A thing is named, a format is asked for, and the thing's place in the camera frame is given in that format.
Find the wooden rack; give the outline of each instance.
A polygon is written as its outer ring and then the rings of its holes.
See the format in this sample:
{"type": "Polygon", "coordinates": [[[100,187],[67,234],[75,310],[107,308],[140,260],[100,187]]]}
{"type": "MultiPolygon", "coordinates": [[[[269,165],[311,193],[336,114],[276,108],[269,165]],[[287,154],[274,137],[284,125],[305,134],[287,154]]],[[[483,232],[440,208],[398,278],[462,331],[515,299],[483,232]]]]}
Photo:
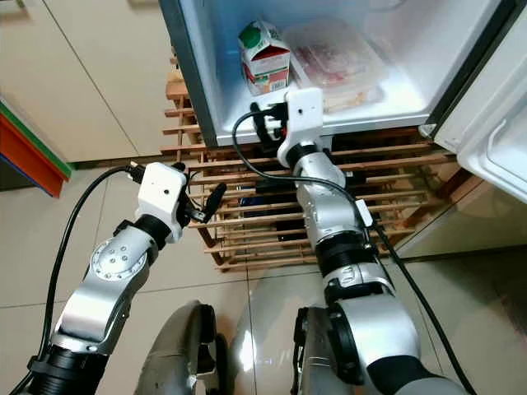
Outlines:
{"type": "MultiPolygon", "coordinates": [[[[217,268],[250,270],[315,263],[295,191],[262,193],[259,176],[248,171],[231,148],[205,147],[178,71],[169,78],[166,97],[175,107],[165,115],[178,122],[163,133],[176,135],[177,142],[162,147],[161,152],[175,155],[176,160],[182,154],[198,159],[188,165],[189,196],[203,206],[219,183],[227,185],[214,218],[207,224],[189,224],[203,237],[204,251],[212,255],[217,268]]],[[[338,148],[331,152],[333,162],[342,171],[365,175],[365,181],[354,184],[350,191],[366,201],[393,243],[412,234],[427,213],[443,207],[449,199],[445,190],[464,180],[459,174],[447,183],[438,180],[436,165],[453,162],[455,157],[425,141],[414,127],[339,135],[333,147],[338,148]]],[[[243,145],[243,150],[261,170],[289,174],[276,159],[262,157],[258,145],[243,145]]],[[[371,236],[378,241],[375,232],[371,236]]],[[[386,254],[382,245],[378,249],[386,254]]]]}

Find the tile floor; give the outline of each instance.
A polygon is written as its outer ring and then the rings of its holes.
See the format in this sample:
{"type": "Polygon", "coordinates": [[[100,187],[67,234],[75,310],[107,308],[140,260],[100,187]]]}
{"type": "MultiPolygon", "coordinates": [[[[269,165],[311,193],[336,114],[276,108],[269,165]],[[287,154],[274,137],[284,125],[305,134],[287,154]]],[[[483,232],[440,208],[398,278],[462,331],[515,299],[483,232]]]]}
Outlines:
{"type": "MultiPolygon", "coordinates": [[[[0,393],[26,372],[40,339],[49,270],[64,223],[84,188],[102,170],[77,171],[59,200],[35,188],[0,193],[0,393]]],[[[60,276],[55,316],[78,285],[94,246],[123,218],[131,219],[138,187],[123,175],[103,183],[73,231],[60,276]]],[[[236,367],[236,394],[288,393],[292,332],[299,307],[322,304],[312,265],[220,273],[186,230],[163,250],[110,358],[98,393],[132,393],[157,332],[189,300],[212,304],[236,367]]],[[[410,263],[480,395],[525,393],[527,337],[525,251],[483,258],[410,263]]],[[[421,334],[422,360],[454,378],[445,352],[396,267],[390,275],[421,334]]]]}

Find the plastic food container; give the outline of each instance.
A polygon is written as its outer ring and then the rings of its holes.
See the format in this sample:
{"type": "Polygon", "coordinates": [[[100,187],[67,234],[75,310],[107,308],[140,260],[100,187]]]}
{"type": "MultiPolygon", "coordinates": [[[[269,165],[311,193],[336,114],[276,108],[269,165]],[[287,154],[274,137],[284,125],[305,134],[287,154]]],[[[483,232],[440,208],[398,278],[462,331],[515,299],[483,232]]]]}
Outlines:
{"type": "Polygon", "coordinates": [[[339,20],[318,20],[291,26],[283,32],[291,50],[291,69],[300,87],[324,91],[324,111],[336,111],[379,94],[385,65],[371,46],[350,25],[339,20]]]}

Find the open refrigerator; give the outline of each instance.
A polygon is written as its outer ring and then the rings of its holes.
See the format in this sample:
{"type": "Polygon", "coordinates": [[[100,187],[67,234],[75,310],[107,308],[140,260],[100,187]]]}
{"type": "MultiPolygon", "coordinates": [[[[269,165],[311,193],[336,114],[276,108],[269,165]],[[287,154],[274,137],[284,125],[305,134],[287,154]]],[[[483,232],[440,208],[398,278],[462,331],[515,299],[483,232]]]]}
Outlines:
{"type": "MultiPolygon", "coordinates": [[[[527,11],[524,0],[160,0],[208,146],[234,122],[299,89],[253,96],[237,37],[262,19],[284,32],[320,20],[351,26],[383,64],[373,100],[324,113],[326,137],[418,126],[461,166],[527,202],[527,11]]],[[[250,120],[242,143],[258,137],[250,120]]]]}

